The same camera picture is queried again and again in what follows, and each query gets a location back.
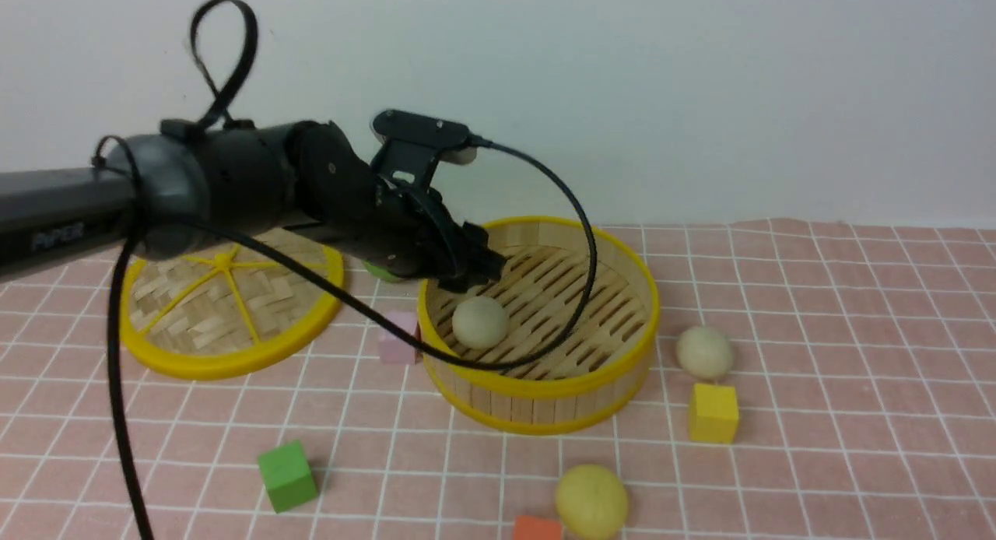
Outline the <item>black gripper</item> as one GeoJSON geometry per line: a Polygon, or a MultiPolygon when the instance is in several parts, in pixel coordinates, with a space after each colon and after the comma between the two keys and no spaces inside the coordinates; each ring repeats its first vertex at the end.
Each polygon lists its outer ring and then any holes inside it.
{"type": "Polygon", "coordinates": [[[313,236],[405,279],[435,279],[464,294],[500,280],[507,262],[489,246],[485,227],[461,228],[441,196],[377,174],[331,123],[305,121],[292,130],[294,203],[320,225],[313,236]]]}

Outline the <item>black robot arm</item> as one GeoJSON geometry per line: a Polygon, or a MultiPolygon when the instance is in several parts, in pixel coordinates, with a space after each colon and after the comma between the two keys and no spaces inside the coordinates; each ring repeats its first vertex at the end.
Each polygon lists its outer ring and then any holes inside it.
{"type": "Polygon", "coordinates": [[[171,216],[248,236],[285,229],[458,293],[496,281],[505,257],[484,228],[453,220],[431,186],[438,162],[391,140],[367,164],[333,122],[128,137],[92,167],[2,175],[2,281],[113,248],[145,223],[136,254],[150,261],[220,244],[171,216]]]}

